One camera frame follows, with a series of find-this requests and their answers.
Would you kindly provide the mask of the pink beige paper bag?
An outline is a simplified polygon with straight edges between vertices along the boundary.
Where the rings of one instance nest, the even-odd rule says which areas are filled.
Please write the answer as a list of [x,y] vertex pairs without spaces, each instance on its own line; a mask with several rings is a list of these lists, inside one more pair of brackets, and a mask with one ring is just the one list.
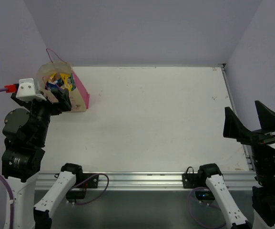
[[72,112],[85,112],[89,108],[90,94],[75,73],[72,64],[59,58],[57,61],[50,59],[46,64],[43,64],[37,72],[37,80],[39,87],[44,90],[52,90],[46,87],[47,82],[54,82],[61,79],[60,73],[73,74],[76,88],[69,91]]

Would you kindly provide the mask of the yellow M&M snack packet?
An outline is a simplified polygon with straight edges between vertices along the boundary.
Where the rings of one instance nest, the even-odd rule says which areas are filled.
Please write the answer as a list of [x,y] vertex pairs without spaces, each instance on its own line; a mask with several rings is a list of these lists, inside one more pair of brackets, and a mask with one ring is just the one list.
[[60,87],[62,89],[68,89],[69,91],[73,91],[76,88],[73,74],[60,73],[60,75],[61,75]]

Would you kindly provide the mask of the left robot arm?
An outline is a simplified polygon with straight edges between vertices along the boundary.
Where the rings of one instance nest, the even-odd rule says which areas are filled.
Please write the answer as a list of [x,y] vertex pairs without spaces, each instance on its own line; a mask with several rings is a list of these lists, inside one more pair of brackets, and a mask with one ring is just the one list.
[[35,185],[45,154],[44,146],[51,117],[71,110],[69,91],[52,89],[58,100],[36,99],[24,102],[11,95],[20,108],[10,111],[2,130],[5,151],[2,155],[2,175],[11,193],[6,229],[49,229],[58,205],[72,187],[83,184],[82,167],[66,163],[56,182],[42,200],[34,204]]

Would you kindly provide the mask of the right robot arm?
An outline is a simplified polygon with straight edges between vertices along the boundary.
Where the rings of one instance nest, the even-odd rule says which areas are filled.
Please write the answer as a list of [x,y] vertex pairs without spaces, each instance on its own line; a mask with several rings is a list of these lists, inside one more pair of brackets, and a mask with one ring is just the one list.
[[252,187],[254,221],[250,223],[228,191],[224,176],[215,163],[199,167],[197,182],[208,188],[220,208],[229,229],[275,229],[275,112],[255,101],[260,129],[251,131],[230,107],[224,109],[225,138],[235,139],[252,149],[255,179]]

